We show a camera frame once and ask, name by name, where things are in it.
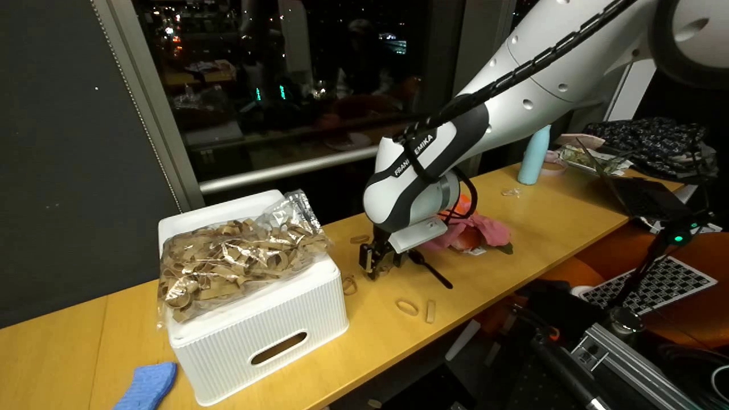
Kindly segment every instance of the wooden table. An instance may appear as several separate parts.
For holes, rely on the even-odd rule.
[[[445,289],[409,262],[367,280],[355,267],[354,243],[371,233],[367,220],[350,217],[325,225],[332,259],[341,273],[357,280],[357,291],[346,296],[350,328],[217,409],[324,409],[626,223],[626,217],[595,193],[595,180],[579,172],[543,177],[532,188],[520,185],[515,174],[516,168],[507,166],[474,180],[479,213],[511,225],[513,256],[425,254],[454,289]],[[433,299],[434,321],[404,315],[396,299],[419,306]],[[166,332],[155,323],[155,283],[143,283],[3,328],[3,409],[114,409],[137,366],[176,360]],[[161,409],[199,409],[183,371]]]

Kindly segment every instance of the rubber band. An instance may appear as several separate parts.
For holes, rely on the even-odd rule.
[[[409,316],[417,316],[417,315],[419,315],[419,307],[417,307],[412,300],[407,300],[407,299],[396,299],[395,306],[396,306],[401,312],[409,315]]]
[[[429,299],[425,300],[425,323],[433,323],[434,321],[434,300],[433,299]]]
[[[522,199],[522,191],[516,188],[513,189],[502,189],[502,197],[515,197],[515,199]]]
[[[350,294],[357,294],[357,280],[355,280],[355,275],[343,275],[341,279],[341,291],[343,291],[343,296],[350,296]]]
[[[561,164],[561,161],[545,161],[545,166],[543,166],[543,175],[561,175],[561,174],[564,174],[564,164]]]

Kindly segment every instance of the cable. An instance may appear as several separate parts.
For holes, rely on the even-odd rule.
[[[692,151],[692,164],[694,164],[694,172],[698,172],[698,189],[702,193],[702,209],[698,209],[694,215],[708,215],[708,220],[704,221],[702,229],[706,229],[710,223],[710,197],[708,197],[708,175],[706,175],[706,157],[704,157],[704,151],[700,147],[700,141],[704,141],[704,135],[706,135],[706,127],[702,127],[700,133],[692,135],[690,139],[690,151]]]
[[[469,209],[466,209],[464,215],[461,215],[461,213],[455,213],[455,207],[457,207],[457,200],[455,200],[455,206],[448,207],[448,215],[445,217],[445,223],[452,223],[452,220],[466,220],[466,217],[472,217],[472,215],[477,213],[477,207],[479,207],[479,189],[477,189],[477,185],[472,182],[472,177],[464,175],[464,172],[461,172],[457,166],[454,168],[454,174],[455,174],[455,177],[469,189],[472,206],[469,206]]]
[[[661,254],[661,256],[657,256],[657,259],[654,262],[649,262],[649,267],[645,270],[645,279],[651,273],[651,270],[657,267],[657,265],[661,265],[663,259],[668,259],[670,258],[670,254],[673,254],[673,248],[668,248],[666,254]],[[641,284],[630,291],[630,294],[635,294],[635,299],[637,299],[637,307],[641,307]],[[645,315],[649,315],[649,312],[659,312],[657,311],[657,306],[659,306],[661,300],[657,300],[654,306],[645,306]]]
[[[716,379],[717,379],[722,371],[726,371],[726,369],[729,369],[729,364],[722,364],[722,366],[717,366],[717,369],[710,371],[710,387],[712,387],[712,392],[716,392],[722,401],[729,403],[729,397],[725,397],[722,389],[720,389],[717,382],[716,382]]]
[[[720,354],[720,351],[712,351],[708,346],[704,349],[698,349],[698,346],[682,346],[682,345],[661,345],[659,346],[659,354],[663,357],[670,357],[670,360],[677,360],[677,357],[710,357],[720,364],[729,363],[729,355]]]
[[[439,113],[415,120],[412,125],[404,127],[395,141],[407,141],[421,130],[434,130],[437,125],[482,105],[486,101],[507,92],[511,87],[528,81],[531,75],[540,73],[563,54],[568,54],[571,48],[580,46],[586,38],[589,38],[595,33],[600,33],[604,26],[609,26],[612,18],[618,18],[625,10],[628,10],[635,0],[612,0],[609,7],[604,7],[602,15],[595,15],[589,21],[586,21],[576,33],[569,33],[563,37],[554,48],[543,50],[537,57],[528,60],[527,65],[516,67],[515,72],[497,78],[495,82],[481,87],[474,94],[461,94],[455,101],[445,105]]]
[[[439,284],[445,284],[447,289],[454,289],[454,283],[447,280],[433,265],[429,265],[419,251],[412,248],[407,256],[415,265],[425,267],[437,279]]]

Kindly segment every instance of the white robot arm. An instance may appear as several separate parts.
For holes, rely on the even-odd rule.
[[[563,41],[589,33],[595,21],[609,24],[573,48]],[[657,57],[659,69],[683,82],[726,87],[729,0],[540,0],[452,105],[520,73],[527,61],[540,65],[555,43],[571,50],[482,105],[434,127],[423,124],[404,141],[382,136],[365,215],[396,254],[447,231],[437,213],[457,199],[455,164],[554,124],[612,69]]]

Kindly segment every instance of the white box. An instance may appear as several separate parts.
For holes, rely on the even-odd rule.
[[[254,220],[281,199],[281,191],[261,191],[161,220],[158,231],[159,256],[161,243],[172,236],[231,220]],[[232,397],[334,339],[346,328],[341,279],[327,256],[302,273],[254,289],[245,299],[220,306],[188,323],[178,323],[166,315],[168,341],[200,406],[215,406]]]

